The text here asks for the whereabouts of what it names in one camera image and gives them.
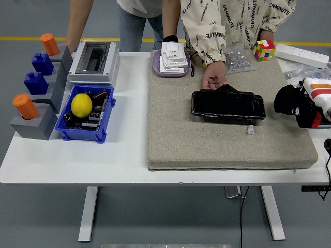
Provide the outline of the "person's left hand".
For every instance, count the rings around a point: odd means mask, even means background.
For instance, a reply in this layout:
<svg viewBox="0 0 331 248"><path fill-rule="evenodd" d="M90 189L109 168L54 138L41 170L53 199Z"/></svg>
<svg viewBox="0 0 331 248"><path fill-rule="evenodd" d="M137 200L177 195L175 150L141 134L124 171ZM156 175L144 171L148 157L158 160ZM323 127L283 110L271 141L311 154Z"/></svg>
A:
<svg viewBox="0 0 331 248"><path fill-rule="evenodd" d="M268 30L260 29L258 40L270 40L272 43L274 43L274 33Z"/></svg>

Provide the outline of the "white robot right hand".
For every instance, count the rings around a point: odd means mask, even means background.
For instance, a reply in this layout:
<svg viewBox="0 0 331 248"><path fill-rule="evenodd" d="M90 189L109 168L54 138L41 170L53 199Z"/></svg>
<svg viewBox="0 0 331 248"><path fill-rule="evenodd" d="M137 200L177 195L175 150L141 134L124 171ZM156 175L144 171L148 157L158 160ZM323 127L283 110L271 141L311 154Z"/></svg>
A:
<svg viewBox="0 0 331 248"><path fill-rule="evenodd" d="M306 77L294 86L298 104L293 110L300 127L330 125L330 80Z"/></svg>

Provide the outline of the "person's right hand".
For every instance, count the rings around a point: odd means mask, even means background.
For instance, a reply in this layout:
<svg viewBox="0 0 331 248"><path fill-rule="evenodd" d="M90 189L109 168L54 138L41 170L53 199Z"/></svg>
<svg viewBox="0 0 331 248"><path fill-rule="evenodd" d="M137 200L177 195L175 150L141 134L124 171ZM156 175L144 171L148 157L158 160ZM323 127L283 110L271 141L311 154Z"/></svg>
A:
<svg viewBox="0 0 331 248"><path fill-rule="evenodd" d="M202 88L216 90L228 84L225 76L225 65L223 61L217 61L207 66L202 77Z"/></svg>

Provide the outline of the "bare-armed person's right hand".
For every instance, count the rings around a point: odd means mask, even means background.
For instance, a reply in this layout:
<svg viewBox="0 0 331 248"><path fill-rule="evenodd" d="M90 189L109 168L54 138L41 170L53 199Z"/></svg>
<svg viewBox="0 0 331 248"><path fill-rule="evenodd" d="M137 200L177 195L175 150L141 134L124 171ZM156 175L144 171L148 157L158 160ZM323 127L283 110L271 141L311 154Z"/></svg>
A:
<svg viewBox="0 0 331 248"><path fill-rule="evenodd" d="M77 51L78 43L65 41L63 44L68 47L70 54Z"/></svg>

